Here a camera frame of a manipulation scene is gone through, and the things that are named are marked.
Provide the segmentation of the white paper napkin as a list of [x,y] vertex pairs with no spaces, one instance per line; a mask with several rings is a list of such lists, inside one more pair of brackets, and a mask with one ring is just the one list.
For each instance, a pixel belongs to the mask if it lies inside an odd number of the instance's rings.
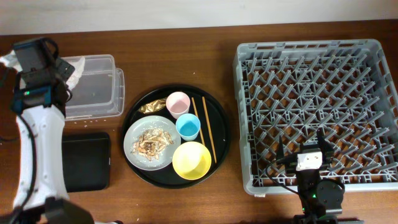
[[81,78],[82,73],[84,72],[85,57],[77,57],[73,59],[64,58],[64,60],[75,68],[75,71],[71,74],[71,76],[66,82],[66,84],[68,85],[68,89],[73,90],[77,86],[79,79]]

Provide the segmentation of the yellow bowl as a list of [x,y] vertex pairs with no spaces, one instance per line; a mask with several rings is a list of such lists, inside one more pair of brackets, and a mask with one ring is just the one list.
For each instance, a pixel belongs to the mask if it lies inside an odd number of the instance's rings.
[[212,158],[209,150],[199,142],[185,142],[174,152],[172,166],[183,179],[198,180],[210,170]]

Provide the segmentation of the blue cup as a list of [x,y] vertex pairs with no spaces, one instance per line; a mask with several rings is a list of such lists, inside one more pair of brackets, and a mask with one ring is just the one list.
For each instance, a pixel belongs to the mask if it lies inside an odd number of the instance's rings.
[[177,132],[185,141],[194,141],[199,134],[199,120],[194,114],[181,115],[175,125]]

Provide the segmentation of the pink cup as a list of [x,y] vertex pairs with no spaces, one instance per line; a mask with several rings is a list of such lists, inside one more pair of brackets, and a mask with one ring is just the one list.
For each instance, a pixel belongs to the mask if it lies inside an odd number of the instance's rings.
[[181,115],[188,113],[190,98],[182,91],[173,92],[166,99],[166,108],[172,117],[178,119]]

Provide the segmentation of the gold foil wrapper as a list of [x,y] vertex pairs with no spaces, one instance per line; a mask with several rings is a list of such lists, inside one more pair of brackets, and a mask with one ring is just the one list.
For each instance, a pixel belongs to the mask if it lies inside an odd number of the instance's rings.
[[142,114],[150,114],[158,112],[166,107],[166,101],[167,101],[166,98],[161,98],[158,100],[151,101],[150,103],[146,103],[143,106],[141,106],[138,109],[138,112]]

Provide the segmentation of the food scraps pile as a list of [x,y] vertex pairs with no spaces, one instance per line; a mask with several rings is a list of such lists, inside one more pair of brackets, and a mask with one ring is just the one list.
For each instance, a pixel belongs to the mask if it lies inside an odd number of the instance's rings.
[[159,155],[167,146],[174,144],[168,131],[160,128],[145,130],[136,142],[131,145],[131,154],[138,154],[148,161],[159,160]]

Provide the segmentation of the grey plate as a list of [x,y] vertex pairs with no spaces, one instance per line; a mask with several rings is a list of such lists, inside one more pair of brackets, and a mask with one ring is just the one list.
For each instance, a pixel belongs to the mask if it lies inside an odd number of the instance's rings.
[[[131,154],[131,145],[138,140],[138,137],[147,129],[160,128],[164,131],[168,131],[174,141],[174,144],[166,147],[159,155],[159,160],[153,159],[148,161],[145,157],[139,156],[138,154]],[[142,170],[159,170],[168,166],[172,162],[172,157],[175,150],[181,144],[181,137],[177,132],[177,129],[173,122],[167,118],[161,116],[146,116],[134,122],[133,125],[128,129],[124,137],[124,153],[127,157],[127,161],[134,167]]]

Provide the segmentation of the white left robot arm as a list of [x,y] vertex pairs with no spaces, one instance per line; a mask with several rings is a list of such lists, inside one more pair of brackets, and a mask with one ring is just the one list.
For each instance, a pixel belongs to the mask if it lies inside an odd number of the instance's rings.
[[21,142],[19,186],[13,211],[1,223],[93,223],[90,212],[69,201],[63,177],[65,106],[72,98],[67,80],[74,66],[61,59],[46,37],[12,46],[17,71],[11,110]]

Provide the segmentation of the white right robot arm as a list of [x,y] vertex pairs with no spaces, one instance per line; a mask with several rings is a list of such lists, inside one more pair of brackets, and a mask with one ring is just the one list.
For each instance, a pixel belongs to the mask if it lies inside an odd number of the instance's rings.
[[293,217],[294,223],[363,223],[362,220],[339,220],[343,212],[345,186],[334,179],[321,178],[320,172],[330,167],[334,150],[320,130],[315,144],[301,144],[298,152],[284,155],[284,145],[279,140],[276,164],[283,165],[287,174],[294,174],[302,203],[301,215]]

